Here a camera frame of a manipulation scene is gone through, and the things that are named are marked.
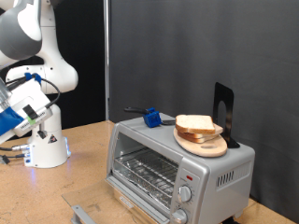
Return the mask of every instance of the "toast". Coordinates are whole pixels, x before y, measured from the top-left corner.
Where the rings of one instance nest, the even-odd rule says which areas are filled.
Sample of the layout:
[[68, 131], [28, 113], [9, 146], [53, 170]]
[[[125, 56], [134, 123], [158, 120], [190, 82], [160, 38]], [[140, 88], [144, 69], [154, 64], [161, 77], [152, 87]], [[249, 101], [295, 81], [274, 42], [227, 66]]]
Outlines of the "toast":
[[189, 137], [186, 133], [180, 133], [178, 132], [178, 136], [183, 138], [183, 139], [186, 139], [190, 142], [194, 142], [194, 143], [204, 143], [206, 141], [209, 141], [209, 140], [212, 140], [216, 137], [218, 137], [219, 135], [218, 134], [213, 134], [213, 135], [210, 135], [210, 136], [207, 136], [207, 137], [202, 137], [202, 138], [192, 138], [192, 137]]
[[215, 134], [212, 117], [206, 115], [178, 115], [176, 129], [180, 133]]
[[[215, 134], [223, 133], [223, 128], [221, 126], [214, 124], [214, 128], [215, 128]], [[203, 138], [203, 137], [211, 136], [211, 134], [209, 133], [184, 133], [184, 134], [186, 134], [188, 137], [191, 138]]]

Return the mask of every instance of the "round wooden board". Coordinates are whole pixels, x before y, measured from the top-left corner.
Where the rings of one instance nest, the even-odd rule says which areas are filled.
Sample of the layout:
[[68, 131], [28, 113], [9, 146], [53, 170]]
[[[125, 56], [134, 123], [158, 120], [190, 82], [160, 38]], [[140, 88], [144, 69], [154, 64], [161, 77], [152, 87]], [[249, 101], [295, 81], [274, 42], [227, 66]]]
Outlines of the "round wooden board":
[[225, 140], [219, 135], [205, 143], [193, 143], [178, 136], [178, 130], [174, 130], [174, 136], [180, 146], [191, 153], [202, 157], [219, 157], [225, 154], [227, 145]]

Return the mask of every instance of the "black backdrop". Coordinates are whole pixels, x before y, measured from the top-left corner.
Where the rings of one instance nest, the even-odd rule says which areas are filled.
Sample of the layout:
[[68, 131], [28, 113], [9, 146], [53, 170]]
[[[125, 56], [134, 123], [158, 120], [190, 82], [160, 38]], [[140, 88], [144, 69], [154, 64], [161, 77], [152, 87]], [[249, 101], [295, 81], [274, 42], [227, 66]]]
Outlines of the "black backdrop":
[[[62, 110], [63, 129], [103, 121], [105, 120], [103, 2], [64, 0], [54, 12], [59, 50], [64, 59], [78, 72], [77, 88], [63, 93], [57, 103]], [[13, 66], [39, 63], [43, 63], [43, 60], [33, 57]], [[3, 80], [9, 68], [1, 71]], [[56, 94], [49, 95], [50, 99], [55, 97]]]
[[298, 11], [297, 0], [111, 0], [110, 119], [139, 117], [126, 106], [212, 115], [215, 82], [233, 89], [232, 137], [256, 151], [251, 196], [298, 223]]

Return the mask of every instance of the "silver metal part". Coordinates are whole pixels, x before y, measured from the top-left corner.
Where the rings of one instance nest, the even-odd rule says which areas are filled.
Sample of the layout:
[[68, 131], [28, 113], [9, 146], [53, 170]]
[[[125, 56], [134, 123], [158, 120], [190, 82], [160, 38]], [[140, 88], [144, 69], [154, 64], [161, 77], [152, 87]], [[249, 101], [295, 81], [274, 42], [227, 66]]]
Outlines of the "silver metal part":
[[172, 216], [177, 224], [185, 224], [187, 222], [187, 215], [181, 209], [177, 210], [177, 212], [175, 212]]
[[117, 158], [115, 171], [170, 209], [178, 165], [149, 148]]
[[191, 196], [191, 190], [187, 186], [183, 186], [178, 189], [178, 201], [180, 203], [186, 203], [191, 199]]
[[109, 119], [109, 58], [110, 58], [110, 1], [104, 0], [105, 21], [105, 83], [106, 83], [106, 119]]
[[74, 211], [74, 216], [72, 218], [72, 223], [74, 224], [81, 224], [80, 220], [82, 220], [86, 224], [96, 224], [84, 210], [81, 208], [80, 205], [72, 206]]
[[11, 92], [7, 89], [6, 84], [0, 78], [0, 105], [1, 107], [6, 106], [7, 104], [7, 99], [10, 97]]

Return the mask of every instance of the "toaster oven foot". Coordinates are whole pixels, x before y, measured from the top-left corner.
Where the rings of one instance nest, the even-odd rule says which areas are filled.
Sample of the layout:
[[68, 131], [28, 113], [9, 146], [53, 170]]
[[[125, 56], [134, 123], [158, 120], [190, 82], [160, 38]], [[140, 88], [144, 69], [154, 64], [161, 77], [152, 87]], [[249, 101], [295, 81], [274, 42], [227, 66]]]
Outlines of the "toaster oven foot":
[[239, 224], [238, 222], [234, 221], [233, 217], [229, 217], [222, 222], [222, 224]]

